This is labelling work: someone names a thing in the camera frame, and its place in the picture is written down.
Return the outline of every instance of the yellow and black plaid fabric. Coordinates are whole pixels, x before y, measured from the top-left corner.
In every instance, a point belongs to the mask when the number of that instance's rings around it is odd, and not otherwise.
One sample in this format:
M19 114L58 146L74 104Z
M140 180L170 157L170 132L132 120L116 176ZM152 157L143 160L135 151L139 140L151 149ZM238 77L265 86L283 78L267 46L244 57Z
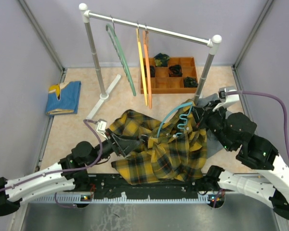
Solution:
M182 123L180 114L186 113L189 106L181 108L162 126L159 138L158 127L161 121L139 112L128 110L110 125L117 135L149 137L125 159L111 163L129 184L154 183L160 180L178 179L187 181L202 177L201 168L207 158L207 136L205 129L198 130L192 113L188 116L185 132L173 137L177 124Z

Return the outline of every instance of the yellow hanger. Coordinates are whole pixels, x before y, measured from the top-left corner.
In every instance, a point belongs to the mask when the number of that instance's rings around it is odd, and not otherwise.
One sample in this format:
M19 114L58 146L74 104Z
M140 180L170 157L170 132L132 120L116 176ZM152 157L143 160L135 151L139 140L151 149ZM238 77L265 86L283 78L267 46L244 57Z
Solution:
M140 43L140 35L139 35L139 27L136 29L137 34L137 44L138 44L138 52L139 52L139 61L140 61L140 70L141 70L141 78L143 81L143 87L144 87L144 101L145 105L148 106L148 95L147 95L147 89L146 89L146 82L145 82L145 67L144 67L144 60L143 60L143 51L141 48Z
M146 67L146 77L148 81L148 95L149 95L149 108L152 109L152 90L151 90L151 75L150 75L150 62L149 62L149 36L148 32L143 31L144 40L144 57L145 57L145 67Z

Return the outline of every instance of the folded blue cloth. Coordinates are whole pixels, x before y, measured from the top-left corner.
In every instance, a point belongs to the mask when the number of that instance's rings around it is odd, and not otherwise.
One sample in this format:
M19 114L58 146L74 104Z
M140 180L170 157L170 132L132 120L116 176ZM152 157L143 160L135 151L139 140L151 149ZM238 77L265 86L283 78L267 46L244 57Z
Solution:
M52 85L49 88L46 114L77 114L80 87L80 81Z

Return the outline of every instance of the white wall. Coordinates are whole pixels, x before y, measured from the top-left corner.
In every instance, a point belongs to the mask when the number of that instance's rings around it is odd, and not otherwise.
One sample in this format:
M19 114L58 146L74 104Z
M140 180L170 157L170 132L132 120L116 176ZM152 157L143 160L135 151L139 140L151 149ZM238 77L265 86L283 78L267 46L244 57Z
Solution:
M281 98L289 122L289 0L275 1L238 72L244 90ZM258 96L247 96L247 100L259 135L270 140L288 163L280 105Z
M15 0L0 1L0 177L32 173L60 71ZM0 218L6 231L11 216Z
M88 4L94 13L138 21L200 38L215 34L223 43L213 64L233 64L257 20L266 0L26 0L33 14L56 48L65 67L93 66L90 47L78 5ZM106 22L91 19L95 45L102 65L119 62L105 31ZM116 25L128 63L138 64L135 29ZM208 48L188 41L150 34L150 56L164 52L170 56L194 56L204 64Z

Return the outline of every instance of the wooden organizer tray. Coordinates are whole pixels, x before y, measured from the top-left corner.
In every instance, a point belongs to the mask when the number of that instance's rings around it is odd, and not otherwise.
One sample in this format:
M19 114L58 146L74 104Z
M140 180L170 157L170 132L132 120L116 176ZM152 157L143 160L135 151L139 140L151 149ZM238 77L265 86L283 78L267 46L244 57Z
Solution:
M195 93L197 88L185 88L183 80L186 77L197 79L195 59L193 57L171 57L168 67L156 67L154 58L149 58L150 65L155 67L155 77L151 77L152 94L176 94L176 93ZM182 77L169 77L169 67L181 65ZM140 76L140 93L144 93L143 83Z

